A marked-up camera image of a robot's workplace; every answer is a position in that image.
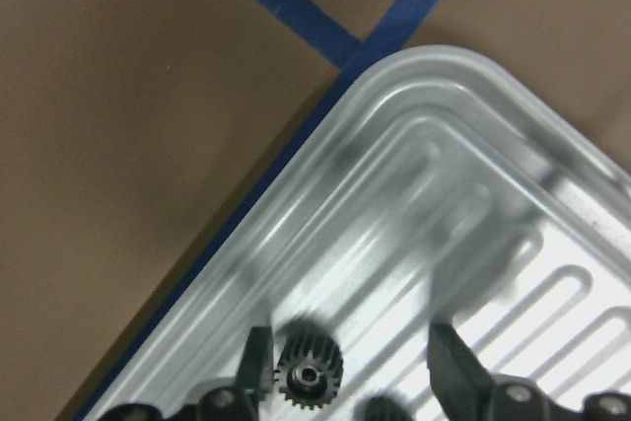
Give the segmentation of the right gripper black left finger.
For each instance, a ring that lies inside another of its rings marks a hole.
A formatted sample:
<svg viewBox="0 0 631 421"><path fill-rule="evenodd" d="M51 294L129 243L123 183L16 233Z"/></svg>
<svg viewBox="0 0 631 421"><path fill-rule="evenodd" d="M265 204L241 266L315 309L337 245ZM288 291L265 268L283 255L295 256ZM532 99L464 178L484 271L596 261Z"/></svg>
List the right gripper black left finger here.
<svg viewBox="0 0 631 421"><path fill-rule="evenodd" d="M251 400L264 400L274 387L273 334L270 326L250 329L235 385Z"/></svg>

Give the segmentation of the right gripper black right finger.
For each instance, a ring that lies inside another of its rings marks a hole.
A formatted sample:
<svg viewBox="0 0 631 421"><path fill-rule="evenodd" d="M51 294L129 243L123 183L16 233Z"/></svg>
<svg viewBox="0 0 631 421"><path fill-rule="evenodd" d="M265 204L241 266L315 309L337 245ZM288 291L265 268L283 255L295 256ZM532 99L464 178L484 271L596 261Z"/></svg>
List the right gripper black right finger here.
<svg viewBox="0 0 631 421"><path fill-rule="evenodd" d="M493 378L451 325L430 325L427 366L431 390L445 414L483 413Z"/></svg>

